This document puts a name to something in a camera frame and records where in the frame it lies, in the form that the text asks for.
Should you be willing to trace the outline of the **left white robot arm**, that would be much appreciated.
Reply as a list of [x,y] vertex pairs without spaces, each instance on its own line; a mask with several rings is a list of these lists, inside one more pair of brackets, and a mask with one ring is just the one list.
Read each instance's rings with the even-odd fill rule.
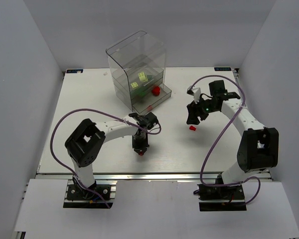
[[65,141],[65,148],[74,164],[76,181],[89,189],[96,185],[92,163],[103,144],[111,140],[131,136],[134,152],[144,155],[149,148],[149,131],[156,125],[159,125],[159,121],[153,113],[131,113],[123,119],[101,123],[84,119]]

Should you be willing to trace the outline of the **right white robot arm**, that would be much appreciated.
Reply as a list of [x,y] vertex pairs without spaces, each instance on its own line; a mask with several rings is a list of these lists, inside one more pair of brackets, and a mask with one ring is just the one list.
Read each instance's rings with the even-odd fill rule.
[[279,132],[274,127],[266,127],[245,107],[243,94],[229,92],[224,81],[209,83],[210,97],[203,98],[200,88],[190,86],[187,94],[193,101],[187,105],[188,125],[198,125],[214,112],[221,112],[241,136],[236,162],[220,173],[216,185],[233,187],[250,180],[260,171],[276,167],[278,164]]

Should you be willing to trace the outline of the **grey drawer trays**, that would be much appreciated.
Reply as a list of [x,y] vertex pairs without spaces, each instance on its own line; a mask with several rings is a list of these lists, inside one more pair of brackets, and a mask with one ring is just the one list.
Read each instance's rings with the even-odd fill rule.
[[116,96],[133,112],[144,115],[171,97],[165,69],[142,66],[111,68]]

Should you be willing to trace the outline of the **yellow lego brick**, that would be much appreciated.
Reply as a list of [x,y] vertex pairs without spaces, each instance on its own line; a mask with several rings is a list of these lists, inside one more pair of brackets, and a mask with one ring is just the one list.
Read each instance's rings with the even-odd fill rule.
[[130,83],[130,86],[132,89],[136,89],[139,85],[137,84],[137,82],[132,82]]
[[147,76],[146,76],[146,74],[144,72],[138,73],[138,77],[139,77],[139,80],[141,82],[147,82],[148,81],[148,78],[147,78]]

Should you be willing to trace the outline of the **red white green lego stack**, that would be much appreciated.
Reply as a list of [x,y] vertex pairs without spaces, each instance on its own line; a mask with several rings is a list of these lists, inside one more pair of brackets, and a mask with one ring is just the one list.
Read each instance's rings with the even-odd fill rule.
[[154,95],[154,96],[159,96],[160,95],[160,87],[159,86],[156,86],[152,89],[151,93]]

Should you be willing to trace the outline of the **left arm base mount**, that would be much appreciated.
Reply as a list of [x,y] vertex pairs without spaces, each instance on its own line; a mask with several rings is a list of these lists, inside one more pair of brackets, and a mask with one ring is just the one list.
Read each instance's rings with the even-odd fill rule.
[[82,188],[73,176],[68,182],[63,208],[68,209],[110,209],[114,202],[113,186],[110,184],[94,183],[89,187],[97,193]]

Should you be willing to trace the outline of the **clear acrylic cover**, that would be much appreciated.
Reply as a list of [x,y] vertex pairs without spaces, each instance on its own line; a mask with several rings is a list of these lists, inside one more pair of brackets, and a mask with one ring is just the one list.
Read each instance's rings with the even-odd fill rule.
[[139,30],[106,49],[111,68],[137,68],[150,66],[164,68],[166,49],[164,43],[146,31]]

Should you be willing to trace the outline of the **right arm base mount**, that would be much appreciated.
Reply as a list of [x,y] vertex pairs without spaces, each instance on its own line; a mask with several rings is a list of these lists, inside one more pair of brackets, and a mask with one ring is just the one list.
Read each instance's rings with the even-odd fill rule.
[[201,212],[233,212],[246,211],[243,187],[207,187],[198,184],[193,195],[198,196]]

